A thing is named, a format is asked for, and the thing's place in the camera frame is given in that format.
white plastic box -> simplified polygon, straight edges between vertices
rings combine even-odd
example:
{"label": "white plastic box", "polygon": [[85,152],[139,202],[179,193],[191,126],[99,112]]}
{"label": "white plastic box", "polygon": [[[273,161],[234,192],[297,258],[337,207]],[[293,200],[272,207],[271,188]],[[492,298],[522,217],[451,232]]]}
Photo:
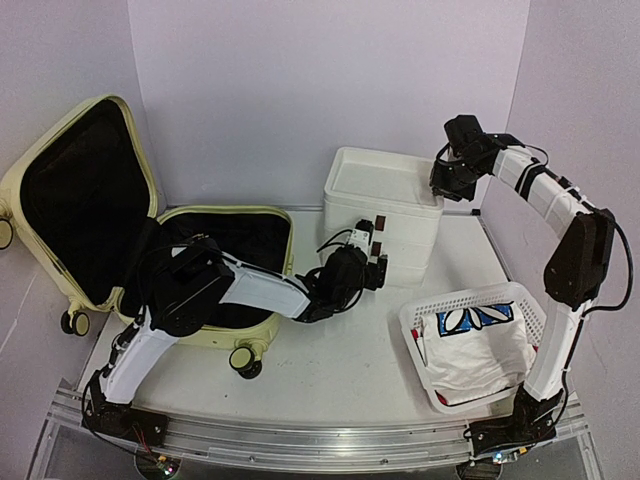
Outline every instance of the white plastic box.
{"label": "white plastic box", "polygon": [[424,362],[411,330],[420,328],[420,318],[429,313],[446,312],[459,308],[478,307],[483,305],[493,305],[496,303],[515,302],[524,316],[527,330],[527,341],[537,347],[542,341],[542,331],[546,315],[538,302],[531,296],[529,291],[516,282],[501,283],[483,288],[461,290],[430,298],[414,300],[405,304],[400,309],[400,325],[402,336],[407,344],[411,359],[416,367],[420,382],[427,392],[427,396],[433,408],[441,413],[457,414],[466,412],[483,405],[488,405],[503,398],[507,398],[516,393],[518,387],[511,387],[496,392],[486,397],[471,400],[458,405],[445,405],[438,399],[436,389],[431,384],[431,379],[424,367]]}
{"label": "white plastic box", "polygon": [[389,257],[386,284],[422,284],[444,207],[429,187],[432,165],[426,158],[340,148],[324,187],[325,239],[363,218],[378,228],[384,223],[373,241]]}

container lid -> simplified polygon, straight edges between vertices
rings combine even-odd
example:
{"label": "container lid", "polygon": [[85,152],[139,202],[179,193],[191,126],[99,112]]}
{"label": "container lid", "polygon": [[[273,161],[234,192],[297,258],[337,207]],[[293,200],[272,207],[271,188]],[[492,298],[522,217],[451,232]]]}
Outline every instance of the container lid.
{"label": "container lid", "polygon": [[433,160],[343,147],[325,184],[332,203],[420,217],[440,217],[444,200],[429,187]]}
{"label": "container lid", "polygon": [[122,99],[100,97],[74,112],[34,153],[20,204],[61,274],[103,305],[126,280],[141,230],[157,213],[156,189]]}

plastic basket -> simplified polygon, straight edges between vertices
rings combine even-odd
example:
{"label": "plastic basket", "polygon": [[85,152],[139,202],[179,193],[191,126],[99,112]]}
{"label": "plastic basket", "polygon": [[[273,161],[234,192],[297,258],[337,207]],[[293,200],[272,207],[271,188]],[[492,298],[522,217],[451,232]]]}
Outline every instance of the plastic basket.
{"label": "plastic basket", "polygon": [[409,348],[413,364],[420,376],[422,386],[427,391],[431,404],[438,412],[447,414],[465,412],[467,410],[507,398],[516,392],[517,387],[508,388],[492,395],[458,405],[449,406],[443,404],[438,399],[435,388],[431,385],[431,381],[427,375],[427,370],[424,368],[424,362],[422,361],[416,342],[413,339],[411,330],[420,327],[420,317],[429,313],[506,302],[515,302],[520,310],[522,310],[526,324],[527,340],[531,345],[538,346],[542,340],[542,330],[544,329],[546,315],[527,289],[516,282],[502,283],[477,289],[461,290],[435,297],[414,300],[405,304],[400,309],[402,335],[407,347]]}

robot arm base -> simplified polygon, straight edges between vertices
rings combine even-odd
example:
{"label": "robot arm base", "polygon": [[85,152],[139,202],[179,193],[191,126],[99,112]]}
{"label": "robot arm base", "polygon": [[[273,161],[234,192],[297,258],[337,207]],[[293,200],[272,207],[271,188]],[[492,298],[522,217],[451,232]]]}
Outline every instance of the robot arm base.
{"label": "robot arm base", "polygon": [[108,402],[100,386],[100,371],[89,380],[91,400],[83,413],[82,426],[93,433],[108,435],[135,443],[144,438],[149,447],[164,444],[169,417],[132,408],[131,404]]}
{"label": "robot arm base", "polygon": [[556,436],[553,413],[563,393],[550,399],[537,401],[521,385],[513,402],[513,413],[508,417],[473,422],[469,435],[475,458],[500,452],[529,448]]}

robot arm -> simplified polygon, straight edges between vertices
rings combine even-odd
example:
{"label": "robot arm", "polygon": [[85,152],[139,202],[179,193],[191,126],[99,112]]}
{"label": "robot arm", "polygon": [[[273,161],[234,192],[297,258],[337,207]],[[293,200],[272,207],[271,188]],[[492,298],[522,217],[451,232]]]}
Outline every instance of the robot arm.
{"label": "robot arm", "polygon": [[173,248],[153,278],[148,308],[114,339],[108,364],[89,381],[84,425],[132,441],[141,434],[148,445],[162,444],[166,416],[131,408],[138,386],[160,357],[180,338],[200,330],[216,304],[247,305],[304,323],[348,310],[363,289],[384,285],[386,257],[368,261],[372,234],[371,222],[358,222],[324,267],[298,278],[244,263],[208,237]]}
{"label": "robot arm", "polygon": [[[544,271],[549,300],[536,360],[511,417],[471,424],[478,457],[555,436],[562,410],[555,420],[552,414],[563,391],[566,405],[566,371],[583,317],[605,280],[616,224],[611,212],[587,202],[577,187],[551,172],[513,136],[484,133],[471,115],[450,120],[445,131],[449,143],[439,152],[431,176],[435,194],[471,200],[475,182],[493,175],[531,205],[560,239]],[[446,151],[449,157],[443,160]]]}

